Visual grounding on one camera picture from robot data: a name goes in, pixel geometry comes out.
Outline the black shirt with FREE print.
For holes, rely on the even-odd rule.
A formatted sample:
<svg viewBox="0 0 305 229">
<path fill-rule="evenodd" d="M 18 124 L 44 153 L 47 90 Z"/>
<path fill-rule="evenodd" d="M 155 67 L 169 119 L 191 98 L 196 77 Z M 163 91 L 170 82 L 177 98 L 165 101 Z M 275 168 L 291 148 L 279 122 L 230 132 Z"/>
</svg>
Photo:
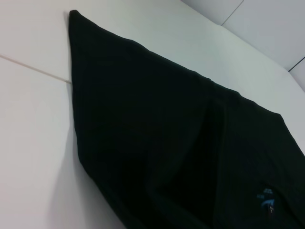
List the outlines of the black shirt with FREE print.
<svg viewBox="0 0 305 229">
<path fill-rule="evenodd" d="M 305 229 L 283 118 L 69 13 L 78 157 L 127 229 Z"/>
</svg>

